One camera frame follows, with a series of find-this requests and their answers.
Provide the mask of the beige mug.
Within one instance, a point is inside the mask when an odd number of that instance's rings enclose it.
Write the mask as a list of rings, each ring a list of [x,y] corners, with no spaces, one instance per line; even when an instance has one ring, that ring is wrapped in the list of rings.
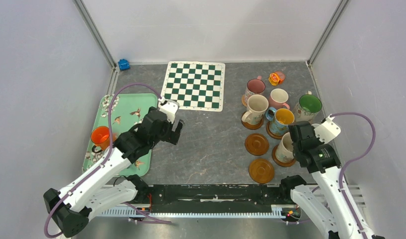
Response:
[[[288,164],[294,160],[292,144],[293,141],[291,139],[290,133],[287,132],[282,137],[275,153],[275,156],[279,162]]]

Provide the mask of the yellow interior mug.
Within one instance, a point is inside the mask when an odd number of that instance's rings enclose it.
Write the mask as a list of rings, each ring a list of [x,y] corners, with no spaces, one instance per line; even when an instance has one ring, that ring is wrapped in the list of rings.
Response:
[[[266,111],[266,119],[270,122],[270,131],[278,136],[285,135],[288,132],[288,126],[294,122],[294,114],[288,109],[275,109],[269,107]]]

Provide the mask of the green interior cartoon mug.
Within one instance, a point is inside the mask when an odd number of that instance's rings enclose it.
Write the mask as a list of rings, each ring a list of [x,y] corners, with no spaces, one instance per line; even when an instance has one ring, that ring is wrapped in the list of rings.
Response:
[[[321,100],[308,91],[302,95],[293,109],[295,121],[308,121],[313,122],[314,118],[322,110]]]

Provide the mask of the brown wooden ridged coaster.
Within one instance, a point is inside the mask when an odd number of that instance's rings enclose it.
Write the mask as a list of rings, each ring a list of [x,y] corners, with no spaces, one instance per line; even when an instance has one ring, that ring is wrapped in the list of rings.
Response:
[[[241,123],[242,123],[242,125],[245,127],[245,128],[247,128],[247,129],[250,129],[250,130],[255,130],[255,129],[259,129],[259,128],[261,128],[262,126],[263,126],[263,124],[264,124],[264,118],[263,118],[263,116],[262,115],[257,115],[257,116],[255,116],[255,117],[253,117],[253,116],[249,116],[248,117],[248,119],[250,120],[250,121],[241,121]],[[257,124],[251,124],[251,122],[253,122],[253,121],[255,121],[255,120],[259,120],[258,121],[258,123]]]
[[[269,183],[275,175],[273,165],[263,158],[253,160],[249,164],[248,172],[251,179],[259,184]]]
[[[271,153],[271,156],[272,156],[273,161],[274,161],[277,165],[279,165],[279,166],[281,166],[281,167],[291,167],[291,166],[293,166],[293,165],[295,164],[295,162],[296,162],[295,159],[291,160],[290,162],[286,162],[286,163],[283,163],[283,162],[281,162],[281,161],[279,161],[279,160],[277,159],[277,157],[276,157],[276,155],[275,155],[277,148],[278,148],[278,145],[276,145],[276,146],[273,148],[272,153]]]
[[[267,126],[266,126],[266,131],[267,131],[267,133],[268,133],[268,135],[270,136],[270,137],[272,137],[272,138],[274,138],[274,139],[282,139],[283,138],[283,135],[281,135],[281,136],[278,136],[278,135],[275,135],[275,134],[273,134],[271,131],[270,131],[270,122],[267,124]]]

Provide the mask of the pink mug cream interior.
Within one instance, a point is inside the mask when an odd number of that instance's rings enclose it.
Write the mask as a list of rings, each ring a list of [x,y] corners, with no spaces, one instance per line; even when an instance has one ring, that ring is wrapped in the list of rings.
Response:
[[[270,92],[270,96],[269,96],[269,106],[273,107],[275,109],[290,109],[290,106],[286,103],[288,101],[288,93],[280,88],[277,89],[273,89]]]

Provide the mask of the cream ceramic mug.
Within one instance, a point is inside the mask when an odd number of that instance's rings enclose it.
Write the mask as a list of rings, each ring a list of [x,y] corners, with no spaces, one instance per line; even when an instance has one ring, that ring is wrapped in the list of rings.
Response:
[[[258,125],[267,109],[269,108],[269,102],[263,95],[252,95],[247,101],[247,110],[242,115],[241,121],[249,125]]]

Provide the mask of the orange mug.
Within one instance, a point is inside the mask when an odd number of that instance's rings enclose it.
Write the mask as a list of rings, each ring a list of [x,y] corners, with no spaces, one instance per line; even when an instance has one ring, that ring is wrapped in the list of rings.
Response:
[[[106,150],[110,145],[110,130],[106,126],[99,126],[95,128],[90,136],[91,142],[94,144],[91,151],[93,153],[100,153]]]

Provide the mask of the woven rattan coaster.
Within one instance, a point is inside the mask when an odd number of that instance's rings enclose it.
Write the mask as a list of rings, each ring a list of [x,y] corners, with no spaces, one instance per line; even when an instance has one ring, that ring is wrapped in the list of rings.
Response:
[[[247,102],[246,102],[246,99],[245,99],[245,95],[242,95],[241,101],[242,101],[242,104],[246,107]]]

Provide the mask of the pink ghost pattern mug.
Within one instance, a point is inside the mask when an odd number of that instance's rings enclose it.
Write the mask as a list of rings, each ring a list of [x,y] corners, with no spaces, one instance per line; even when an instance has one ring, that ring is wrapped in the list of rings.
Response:
[[[251,79],[247,82],[246,90],[243,95],[245,95],[246,102],[248,103],[248,99],[252,95],[262,94],[266,89],[266,85],[262,80],[262,76],[257,76],[254,79]]]

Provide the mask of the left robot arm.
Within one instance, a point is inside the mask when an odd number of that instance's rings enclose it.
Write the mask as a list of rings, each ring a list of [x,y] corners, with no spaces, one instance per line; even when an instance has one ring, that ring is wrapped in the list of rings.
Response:
[[[128,177],[119,186],[104,191],[101,188],[116,174],[147,155],[160,141],[178,143],[183,121],[172,129],[178,109],[178,104],[171,100],[158,109],[150,107],[142,122],[121,133],[90,169],[60,190],[47,190],[43,195],[48,211],[45,236],[56,237],[48,232],[51,221],[65,237],[70,238],[107,209],[132,200],[144,202],[148,197],[147,185],[137,175]]]

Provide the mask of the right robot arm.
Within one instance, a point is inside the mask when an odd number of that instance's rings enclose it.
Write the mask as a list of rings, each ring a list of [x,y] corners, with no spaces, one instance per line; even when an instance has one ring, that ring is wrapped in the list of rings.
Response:
[[[341,132],[338,124],[326,118],[318,126],[307,121],[289,125],[293,156],[316,181],[328,206],[324,206],[299,175],[281,180],[279,197],[296,203],[326,239],[378,239],[368,226],[342,177],[343,167],[329,144]]]

